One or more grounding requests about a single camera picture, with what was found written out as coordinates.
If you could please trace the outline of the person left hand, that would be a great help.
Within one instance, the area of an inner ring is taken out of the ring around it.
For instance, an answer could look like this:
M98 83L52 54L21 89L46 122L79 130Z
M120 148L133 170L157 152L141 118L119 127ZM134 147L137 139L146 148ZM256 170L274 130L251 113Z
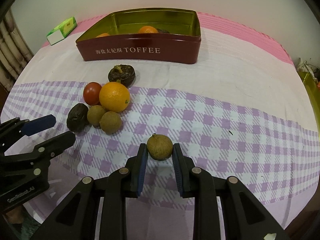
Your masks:
M10 224L22 224L24 222L22 206L18 206L15 209L9 211L4 215L4 217Z

